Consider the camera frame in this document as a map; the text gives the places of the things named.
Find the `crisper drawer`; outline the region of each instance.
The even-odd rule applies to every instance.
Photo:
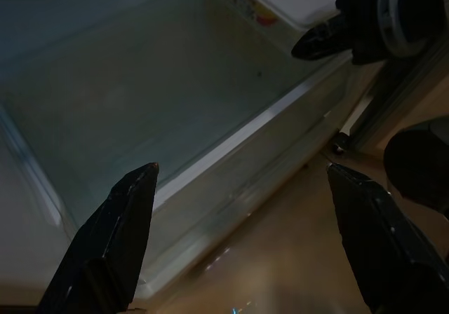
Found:
[[[45,220],[68,236],[126,172],[159,162],[138,297],[166,286],[314,155],[376,70],[348,54],[294,60],[270,23],[229,0],[149,0],[7,63],[2,128],[45,195],[36,200]]]

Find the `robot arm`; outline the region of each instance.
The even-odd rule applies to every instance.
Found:
[[[337,0],[340,14],[310,29],[292,50],[317,60],[352,50],[354,64],[420,54],[447,32],[449,0]]]
[[[338,228],[371,313],[449,312],[449,268],[427,237],[371,178],[328,167]]]

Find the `wooden floor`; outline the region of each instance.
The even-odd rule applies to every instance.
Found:
[[[369,313],[341,245],[328,162],[315,157],[149,312]],[[339,162],[387,184],[376,161]],[[408,201],[399,204],[446,254],[449,223]]]

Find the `floor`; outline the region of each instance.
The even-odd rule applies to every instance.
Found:
[[[377,161],[338,160],[387,184]],[[163,314],[369,313],[341,245],[327,163],[315,157],[163,301],[135,305]],[[445,255],[449,223],[408,201],[399,205]]]

